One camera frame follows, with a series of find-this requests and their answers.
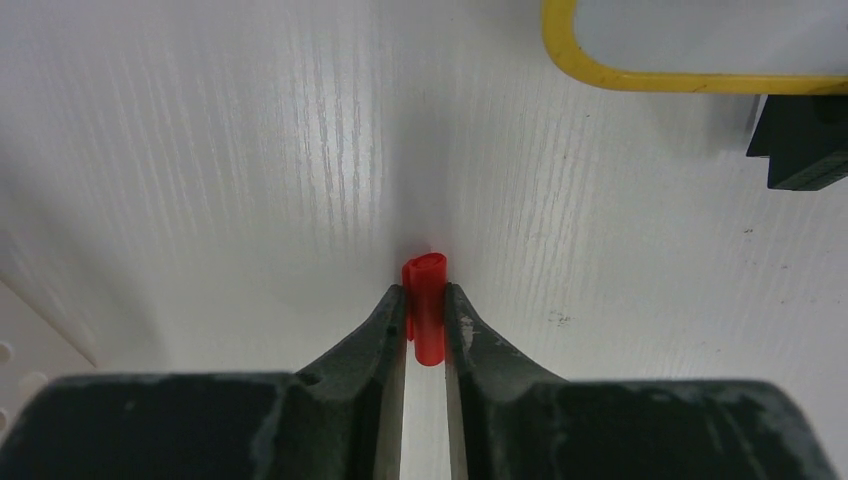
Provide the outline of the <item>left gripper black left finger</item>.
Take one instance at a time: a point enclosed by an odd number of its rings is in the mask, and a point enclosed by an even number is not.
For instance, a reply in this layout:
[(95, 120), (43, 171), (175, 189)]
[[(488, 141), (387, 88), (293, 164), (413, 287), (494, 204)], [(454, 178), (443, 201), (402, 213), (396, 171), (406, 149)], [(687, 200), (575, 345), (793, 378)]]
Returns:
[(395, 479), (404, 291), (296, 372), (67, 376), (20, 413), (5, 479)]

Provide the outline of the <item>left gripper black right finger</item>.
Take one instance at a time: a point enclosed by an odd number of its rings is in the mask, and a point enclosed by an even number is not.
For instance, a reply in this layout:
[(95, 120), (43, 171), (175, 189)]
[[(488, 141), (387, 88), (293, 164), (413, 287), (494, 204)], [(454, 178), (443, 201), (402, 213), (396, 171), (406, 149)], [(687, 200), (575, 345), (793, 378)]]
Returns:
[(456, 479), (833, 479), (805, 416), (749, 380), (571, 382), (445, 291)]

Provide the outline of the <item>red marker cap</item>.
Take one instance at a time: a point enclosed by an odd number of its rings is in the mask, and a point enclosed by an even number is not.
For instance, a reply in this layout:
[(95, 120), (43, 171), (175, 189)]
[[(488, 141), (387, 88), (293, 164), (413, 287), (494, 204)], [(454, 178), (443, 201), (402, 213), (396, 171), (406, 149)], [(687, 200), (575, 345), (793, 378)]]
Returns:
[(407, 261), (401, 270), (406, 297), (406, 337), (419, 364), (440, 365), (445, 359), (444, 298), (448, 260), (431, 252)]

